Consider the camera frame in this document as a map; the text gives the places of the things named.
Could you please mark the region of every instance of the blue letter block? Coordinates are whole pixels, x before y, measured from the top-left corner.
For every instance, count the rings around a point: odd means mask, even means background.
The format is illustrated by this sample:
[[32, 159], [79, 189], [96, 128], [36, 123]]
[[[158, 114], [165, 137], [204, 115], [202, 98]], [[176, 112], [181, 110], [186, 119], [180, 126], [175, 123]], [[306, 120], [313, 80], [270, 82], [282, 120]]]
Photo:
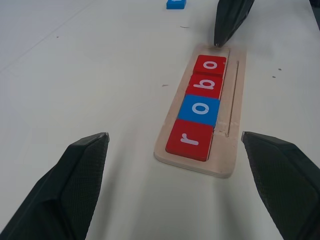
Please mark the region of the blue letter block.
[[184, 9], [187, 0], [168, 0], [166, 9]]
[[178, 119], [215, 127], [220, 101], [217, 98], [186, 95]]

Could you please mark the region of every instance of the blue block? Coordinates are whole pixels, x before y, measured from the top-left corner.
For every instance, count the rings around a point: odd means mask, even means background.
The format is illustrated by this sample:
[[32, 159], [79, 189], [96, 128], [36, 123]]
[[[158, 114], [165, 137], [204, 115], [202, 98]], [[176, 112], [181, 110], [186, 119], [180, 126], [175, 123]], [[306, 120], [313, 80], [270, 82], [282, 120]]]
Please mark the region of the blue block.
[[220, 101], [216, 98], [186, 95], [178, 119], [215, 127]]
[[185, 9], [187, 0], [168, 0], [166, 9]]

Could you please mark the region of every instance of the white table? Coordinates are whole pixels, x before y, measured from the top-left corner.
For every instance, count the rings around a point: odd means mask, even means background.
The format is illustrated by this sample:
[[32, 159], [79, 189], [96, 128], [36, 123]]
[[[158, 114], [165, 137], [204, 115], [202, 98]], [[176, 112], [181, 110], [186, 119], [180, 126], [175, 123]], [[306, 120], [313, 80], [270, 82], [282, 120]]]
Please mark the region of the white table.
[[[153, 156], [216, 15], [218, 0], [187, 1], [184, 10], [165, 10], [166, 0], [0, 3], [0, 230], [69, 144], [109, 132], [88, 240], [282, 239], [241, 142], [229, 179]], [[309, 1], [256, 0], [229, 42], [247, 47], [240, 130], [293, 142], [320, 166], [320, 32]]]

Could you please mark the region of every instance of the white letter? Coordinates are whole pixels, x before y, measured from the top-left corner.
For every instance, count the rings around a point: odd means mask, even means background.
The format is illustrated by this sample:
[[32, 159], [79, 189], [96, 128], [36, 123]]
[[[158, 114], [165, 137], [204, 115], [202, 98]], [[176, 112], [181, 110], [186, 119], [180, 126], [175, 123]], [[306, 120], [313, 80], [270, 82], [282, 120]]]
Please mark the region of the white letter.
[[214, 89], [214, 86], [215, 86], [215, 82], [214, 81], [211, 81], [211, 80], [201, 80], [199, 82], [200, 84], [194, 84], [193, 86], [196, 87], [196, 88], [202, 88], [202, 89]]
[[[198, 106], [204, 107], [204, 110], [203, 110], [203, 111], [197, 110], [197, 107], [198, 107]], [[207, 104], [198, 102], [198, 103], [193, 104], [193, 106], [192, 106], [192, 111], [193, 111], [195, 114], [200, 114], [200, 115], [207, 114], [207, 113], [209, 112], [209, 106], [208, 106]]]
[[188, 139], [186, 133], [182, 133], [182, 138], [180, 139], [180, 141], [185, 144], [192, 144], [192, 145], [196, 145], [196, 146], [199, 145], [198, 141]]
[[214, 61], [206, 61], [203, 66], [206, 68], [206, 69], [215, 69], [218, 67], [218, 64]]

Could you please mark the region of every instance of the white tabletop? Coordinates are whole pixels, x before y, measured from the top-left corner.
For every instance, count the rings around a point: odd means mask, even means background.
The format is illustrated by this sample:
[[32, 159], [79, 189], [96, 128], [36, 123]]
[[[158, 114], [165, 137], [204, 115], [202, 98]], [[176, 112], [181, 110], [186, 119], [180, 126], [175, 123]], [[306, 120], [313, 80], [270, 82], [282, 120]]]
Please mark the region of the white tabletop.
[[[217, 2], [0, 3], [0, 230], [69, 144], [109, 132], [88, 240], [282, 239], [240, 139], [229, 179], [153, 156]], [[309, 1], [256, 0], [229, 43], [247, 48], [240, 131], [293, 142], [320, 166], [320, 32]]]

